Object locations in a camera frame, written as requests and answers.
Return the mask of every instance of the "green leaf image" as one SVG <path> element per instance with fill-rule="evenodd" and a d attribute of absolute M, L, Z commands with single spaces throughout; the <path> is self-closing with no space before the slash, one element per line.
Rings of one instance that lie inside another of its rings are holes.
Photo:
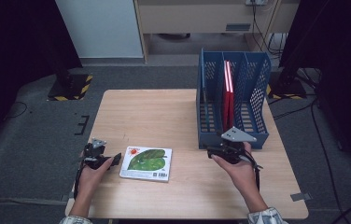
<path fill-rule="evenodd" d="M 136 155 L 129 163 L 128 170 L 155 171 L 164 167 L 163 149 L 149 149 Z"/>

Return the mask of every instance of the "barcode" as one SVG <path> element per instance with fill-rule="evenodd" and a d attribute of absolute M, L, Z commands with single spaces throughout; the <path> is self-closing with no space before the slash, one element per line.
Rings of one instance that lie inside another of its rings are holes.
<path fill-rule="evenodd" d="M 158 176 L 158 177 L 166 177 L 167 176 L 167 174 L 165 174 L 165 173 L 153 173 L 152 174 L 153 176 Z"/>

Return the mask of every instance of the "hand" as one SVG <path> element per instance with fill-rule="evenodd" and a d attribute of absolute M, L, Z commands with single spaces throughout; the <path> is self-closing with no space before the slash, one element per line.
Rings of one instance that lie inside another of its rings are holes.
<path fill-rule="evenodd" d="M 247 142 L 243 144 L 245 150 L 251 153 L 251 145 Z M 268 208 L 258 191 L 251 162 L 239 161 L 236 164 L 230 164 L 219 156 L 212 155 L 211 158 L 231 177 L 234 186 L 245 198 L 246 205 L 251 213 L 264 211 Z"/>
<path fill-rule="evenodd" d="M 106 160 L 97 170 L 93 170 L 89 166 L 85 166 L 79 178 L 79 193 L 94 192 L 99 186 L 105 171 L 111 166 L 113 157 Z"/>
<path fill-rule="evenodd" d="M 83 168 L 79 178 L 78 195 L 68 216 L 88 217 L 93 194 L 113 160 L 113 157 L 106 160 L 97 170 L 89 166 Z"/>

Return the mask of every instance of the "gray carpet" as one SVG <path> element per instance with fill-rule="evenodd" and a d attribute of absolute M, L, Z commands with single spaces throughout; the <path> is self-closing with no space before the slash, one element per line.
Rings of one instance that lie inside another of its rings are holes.
<path fill-rule="evenodd" d="M 20 89 L 15 105 L 0 127 L 0 198 L 59 202 L 73 185 L 78 154 L 88 141 L 106 90 L 195 88 L 198 68 L 106 66 L 85 67 L 82 72 L 92 74 L 93 80 L 85 98 L 80 101 L 47 101 L 55 76 L 41 78 Z M 271 110 L 277 116 L 309 105 L 313 100 L 314 96 L 282 100 L 272 104 Z M 314 106 L 314 112 L 339 202 L 346 210 L 351 207 L 351 152 L 337 148 L 322 111 Z M 88 125 L 84 134 L 76 135 L 81 132 L 78 124 L 85 121 L 82 116 L 89 116 Z M 306 201 L 309 217 L 288 222 L 331 223 L 340 212 L 310 108 L 277 119 L 276 124 L 302 192 L 313 197 Z M 0 223 L 58 223 L 64 216 L 64 209 L 65 205 L 0 203 Z M 347 218 L 351 223 L 351 213 Z M 93 221 L 107 223 L 103 219 Z"/>

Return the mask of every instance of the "yellow and black hazard tape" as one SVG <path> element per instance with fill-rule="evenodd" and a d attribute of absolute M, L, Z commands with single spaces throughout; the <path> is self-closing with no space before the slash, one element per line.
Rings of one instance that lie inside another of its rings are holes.
<path fill-rule="evenodd" d="M 272 91 L 270 85 L 266 89 L 266 94 L 268 95 L 269 99 L 294 99 L 300 100 L 306 98 L 305 93 L 294 93 L 294 94 L 284 94 L 284 93 L 275 93 Z"/>
<path fill-rule="evenodd" d="M 89 86 L 91 85 L 92 79 L 93 79 L 93 76 L 86 76 L 86 80 L 85 80 L 83 87 L 80 90 L 80 94 L 71 95 L 71 96 L 58 95 L 58 96 L 50 97 L 50 100 L 51 101 L 81 100 L 85 96 L 86 91 L 88 90 Z"/>

